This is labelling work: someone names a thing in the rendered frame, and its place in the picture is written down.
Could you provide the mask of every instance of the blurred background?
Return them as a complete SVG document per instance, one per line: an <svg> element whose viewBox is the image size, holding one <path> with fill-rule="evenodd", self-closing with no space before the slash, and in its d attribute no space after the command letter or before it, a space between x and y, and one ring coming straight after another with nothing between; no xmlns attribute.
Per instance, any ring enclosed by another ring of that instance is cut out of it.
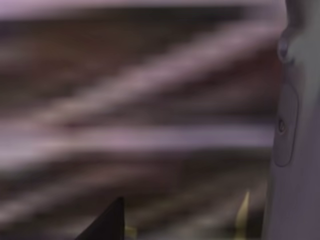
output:
<svg viewBox="0 0 320 240"><path fill-rule="evenodd" d="M0 237L72 240L124 196L138 239L260 238L284 1L0 7Z"/></svg>

